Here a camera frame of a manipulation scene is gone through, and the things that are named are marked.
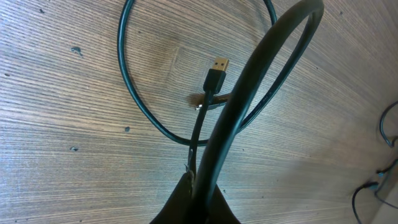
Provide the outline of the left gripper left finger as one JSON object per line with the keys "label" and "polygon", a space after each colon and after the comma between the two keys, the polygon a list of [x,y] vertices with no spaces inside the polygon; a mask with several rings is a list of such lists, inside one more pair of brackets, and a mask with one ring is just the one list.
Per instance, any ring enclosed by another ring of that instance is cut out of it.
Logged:
{"label": "left gripper left finger", "polygon": [[150,224],[163,223],[194,223],[192,216],[192,188],[193,172],[184,173],[174,191],[166,201],[164,207],[150,222]]}

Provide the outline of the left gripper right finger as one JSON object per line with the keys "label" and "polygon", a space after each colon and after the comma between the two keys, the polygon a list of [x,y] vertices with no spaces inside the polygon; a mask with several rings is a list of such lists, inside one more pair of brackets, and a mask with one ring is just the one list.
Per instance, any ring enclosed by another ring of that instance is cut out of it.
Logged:
{"label": "left gripper right finger", "polygon": [[208,210],[208,223],[211,224],[240,224],[216,185]]}

